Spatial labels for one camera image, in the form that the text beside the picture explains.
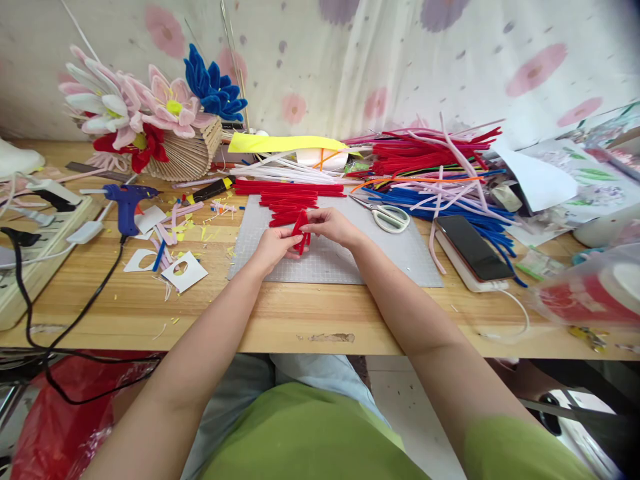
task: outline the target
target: phone screen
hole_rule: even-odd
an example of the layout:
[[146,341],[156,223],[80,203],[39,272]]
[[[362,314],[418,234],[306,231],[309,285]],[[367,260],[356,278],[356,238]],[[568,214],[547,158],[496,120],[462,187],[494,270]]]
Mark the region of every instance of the phone screen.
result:
[[462,215],[440,217],[436,224],[482,281],[512,278],[513,272]]

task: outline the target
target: scissors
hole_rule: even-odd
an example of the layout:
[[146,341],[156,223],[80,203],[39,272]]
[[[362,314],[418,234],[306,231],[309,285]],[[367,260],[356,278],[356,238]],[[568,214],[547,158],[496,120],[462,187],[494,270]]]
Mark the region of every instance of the scissors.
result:
[[364,201],[359,199],[358,197],[354,197],[350,195],[350,197],[364,208],[368,208],[371,210],[371,214],[373,215],[373,220],[376,222],[378,227],[382,228],[382,230],[389,233],[400,233],[403,232],[410,224],[411,217],[407,212],[398,208],[392,207],[390,205],[374,205],[368,201]]

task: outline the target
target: scissors handle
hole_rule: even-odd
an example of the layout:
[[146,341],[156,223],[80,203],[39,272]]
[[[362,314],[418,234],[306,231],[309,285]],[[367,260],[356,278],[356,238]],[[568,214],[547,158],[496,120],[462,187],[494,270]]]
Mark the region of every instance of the scissors handle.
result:
[[373,218],[378,227],[389,233],[400,233],[411,222],[411,217],[407,212],[391,205],[381,205],[373,210]]

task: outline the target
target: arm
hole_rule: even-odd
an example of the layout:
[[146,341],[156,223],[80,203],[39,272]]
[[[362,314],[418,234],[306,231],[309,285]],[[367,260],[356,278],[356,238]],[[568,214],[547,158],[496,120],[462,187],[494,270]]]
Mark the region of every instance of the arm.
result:
[[162,360],[100,448],[83,480],[178,479],[218,382],[242,338],[266,275],[302,240],[267,230],[247,264]]
[[465,432],[483,417],[506,415],[536,423],[434,300],[335,209],[308,213],[303,231],[348,248],[389,330],[409,357],[463,462]]

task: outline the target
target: red plastic bag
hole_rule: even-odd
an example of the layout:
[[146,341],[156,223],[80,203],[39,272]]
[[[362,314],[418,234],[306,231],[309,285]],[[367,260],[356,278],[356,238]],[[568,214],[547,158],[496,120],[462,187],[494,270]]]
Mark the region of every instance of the red plastic bag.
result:
[[[149,356],[149,352],[86,352],[119,359]],[[96,363],[66,357],[51,367],[53,378],[73,400],[82,400],[144,375],[153,363]],[[111,401],[118,392],[84,405],[70,405],[50,386],[44,374],[25,420],[13,458],[11,480],[78,480],[97,449],[111,433]]]

